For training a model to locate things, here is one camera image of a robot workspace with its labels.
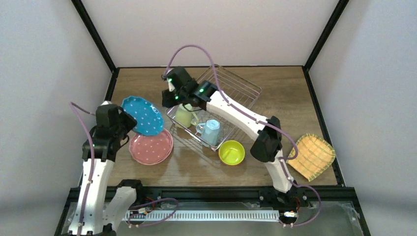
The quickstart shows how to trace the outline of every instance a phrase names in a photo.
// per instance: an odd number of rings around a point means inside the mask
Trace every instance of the light blue mug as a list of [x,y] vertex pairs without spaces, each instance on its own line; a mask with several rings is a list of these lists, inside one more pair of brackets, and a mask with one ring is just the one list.
[[219,141],[220,123],[215,119],[209,119],[205,123],[197,124],[196,131],[201,134],[201,138],[211,146],[216,146]]

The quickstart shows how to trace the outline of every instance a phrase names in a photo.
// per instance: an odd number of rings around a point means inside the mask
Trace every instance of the blue plate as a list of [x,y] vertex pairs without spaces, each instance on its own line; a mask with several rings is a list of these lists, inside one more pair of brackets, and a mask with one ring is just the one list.
[[145,136],[158,135],[164,130],[164,119],[155,106],[141,97],[129,96],[123,99],[121,107],[138,122],[133,128]]

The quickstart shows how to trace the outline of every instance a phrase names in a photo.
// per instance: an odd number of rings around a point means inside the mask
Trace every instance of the pink polka dot plate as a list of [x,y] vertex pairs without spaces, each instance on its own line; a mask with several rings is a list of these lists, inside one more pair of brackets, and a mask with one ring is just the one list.
[[172,135],[164,129],[156,136],[136,134],[129,143],[133,159],[143,165],[155,165],[164,161],[174,145]]

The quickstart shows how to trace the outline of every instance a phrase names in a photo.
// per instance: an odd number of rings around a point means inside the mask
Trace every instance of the yellow cup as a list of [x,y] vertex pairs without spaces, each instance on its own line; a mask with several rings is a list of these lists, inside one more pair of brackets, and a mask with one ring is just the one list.
[[[180,104],[177,108],[174,119],[182,124],[185,128],[188,128],[191,125],[197,125],[199,120],[195,112],[190,112],[192,110],[193,107],[190,104],[185,106]],[[182,126],[179,124],[175,124],[175,126],[182,128]]]
[[229,166],[235,166],[245,158],[245,148],[238,141],[225,141],[219,148],[220,160]]

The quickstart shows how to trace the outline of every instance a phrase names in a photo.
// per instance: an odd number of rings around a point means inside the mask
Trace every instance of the orange cloth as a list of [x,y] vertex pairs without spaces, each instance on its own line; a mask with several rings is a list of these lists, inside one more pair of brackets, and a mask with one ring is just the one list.
[[[315,134],[305,134],[296,143],[298,156],[294,160],[288,160],[296,171],[312,181],[325,171],[334,161],[336,153],[333,147]],[[295,154],[294,148],[290,157]]]

